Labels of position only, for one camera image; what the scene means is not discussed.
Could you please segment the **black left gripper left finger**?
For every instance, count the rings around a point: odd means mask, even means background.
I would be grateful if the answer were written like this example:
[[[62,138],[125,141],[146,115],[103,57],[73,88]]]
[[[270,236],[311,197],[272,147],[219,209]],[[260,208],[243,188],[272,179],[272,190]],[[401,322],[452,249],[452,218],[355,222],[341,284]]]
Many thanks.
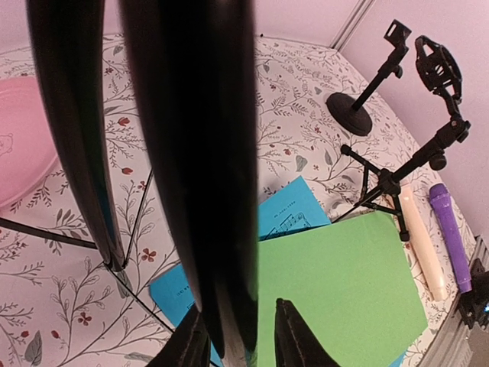
[[[211,341],[202,315],[192,306],[147,367],[208,367]]]

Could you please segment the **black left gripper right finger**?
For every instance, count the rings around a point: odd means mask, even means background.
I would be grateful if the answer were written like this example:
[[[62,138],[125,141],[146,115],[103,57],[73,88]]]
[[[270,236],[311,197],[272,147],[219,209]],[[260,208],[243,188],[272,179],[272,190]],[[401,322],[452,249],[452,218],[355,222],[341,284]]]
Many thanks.
[[[277,298],[274,350],[276,366],[338,367],[290,300]]]

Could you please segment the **green paper sheet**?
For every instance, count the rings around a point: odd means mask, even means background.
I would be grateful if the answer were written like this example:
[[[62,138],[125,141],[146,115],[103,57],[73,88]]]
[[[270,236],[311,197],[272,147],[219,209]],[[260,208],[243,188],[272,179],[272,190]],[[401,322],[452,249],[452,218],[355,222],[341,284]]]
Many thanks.
[[[342,366],[388,366],[427,320],[393,218],[372,212],[260,242],[257,363],[273,366],[277,299]]]

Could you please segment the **blue sheet music paper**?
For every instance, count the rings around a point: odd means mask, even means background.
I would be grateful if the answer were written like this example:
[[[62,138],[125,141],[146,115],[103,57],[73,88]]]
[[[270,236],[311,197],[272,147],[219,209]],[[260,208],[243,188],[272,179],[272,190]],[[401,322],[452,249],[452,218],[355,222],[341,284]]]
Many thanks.
[[[258,207],[258,235],[261,241],[327,226],[327,217],[302,177],[286,185]],[[177,265],[150,284],[152,301],[177,327],[194,305],[183,267]]]

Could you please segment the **pink beige microphone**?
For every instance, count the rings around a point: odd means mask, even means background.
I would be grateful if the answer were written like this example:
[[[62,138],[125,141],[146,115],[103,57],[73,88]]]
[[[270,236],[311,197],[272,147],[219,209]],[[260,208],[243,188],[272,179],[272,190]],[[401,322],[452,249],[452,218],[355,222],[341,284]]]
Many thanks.
[[[410,246],[408,258],[412,261],[410,267],[414,266],[415,272],[412,273],[416,286],[420,286],[423,289],[423,295],[429,297],[431,301],[446,300],[449,293],[444,271],[423,222],[413,189],[407,181],[401,183],[400,195],[396,199],[397,201],[394,199],[389,199],[389,201],[393,205],[400,204],[403,217],[398,216],[396,221],[399,230],[402,232],[401,220],[403,220],[406,227],[405,232],[409,233],[409,240],[402,240],[402,242]]]

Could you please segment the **black round-base mic stand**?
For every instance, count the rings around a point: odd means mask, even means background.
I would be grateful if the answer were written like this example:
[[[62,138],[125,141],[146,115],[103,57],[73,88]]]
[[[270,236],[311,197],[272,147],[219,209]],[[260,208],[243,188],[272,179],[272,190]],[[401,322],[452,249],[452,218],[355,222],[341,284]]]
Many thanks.
[[[402,77],[403,68],[400,63],[409,51],[406,40],[411,33],[406,25],[394,19],[384,35],[384,39],[394,49],[360,96],[354,99],[346,93],[336,92],[326,99],[325,104],[330,114],[348,132],[361,137],[370,134],[373,122],[364,104],[389,75],[393,74],[398,79]]]

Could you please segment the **black perforated music stand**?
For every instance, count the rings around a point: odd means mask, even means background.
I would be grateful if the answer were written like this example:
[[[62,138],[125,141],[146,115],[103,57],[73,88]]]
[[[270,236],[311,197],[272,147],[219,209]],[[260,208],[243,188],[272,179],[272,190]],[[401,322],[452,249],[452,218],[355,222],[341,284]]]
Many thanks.
[[[26,4],[66,178],[110,271],[126,266],[109,189],[102,1]],[[152,174],[198,311],[226,365],[257,363],[257,146],[250,1],[122,1]]]

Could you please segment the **black shock mount tripod stand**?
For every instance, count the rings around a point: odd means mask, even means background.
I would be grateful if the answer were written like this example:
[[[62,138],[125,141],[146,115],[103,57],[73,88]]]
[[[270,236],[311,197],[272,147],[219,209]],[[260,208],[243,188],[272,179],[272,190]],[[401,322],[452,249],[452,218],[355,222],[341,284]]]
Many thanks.
[[[401,180],[425,164],[429,164],[434,171],[443,169],[447,165],[445,149],[455,142],[463,142],[468,137],[468,130],[471,127],[471,123],[462,118],[458,108],[462,95],[462,75],[454,57],[445,46],[425,35],[415,40],[415,48],[417,73],[431,93],[444,99],[450,121],[394,172],[374,166],[370,161],[353,152],[350,146],[342,145],[343,155],[353,158],[364,166],[362,194],[350,210],[333,220],[339,222],[361,206],[389,213],[397,217],[402,242],[410,240],[410,233],[405,223],[406,216],[400,205]]]

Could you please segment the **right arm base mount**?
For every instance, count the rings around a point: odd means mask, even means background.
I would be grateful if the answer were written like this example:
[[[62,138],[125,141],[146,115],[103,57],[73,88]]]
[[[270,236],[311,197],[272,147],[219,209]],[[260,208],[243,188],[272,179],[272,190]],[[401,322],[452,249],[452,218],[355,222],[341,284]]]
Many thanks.
[[[458,310],[463,323],[471,330],[474,325],[488,328],[488,271],[479,258],[471,267],[472,290],[460,296]]]

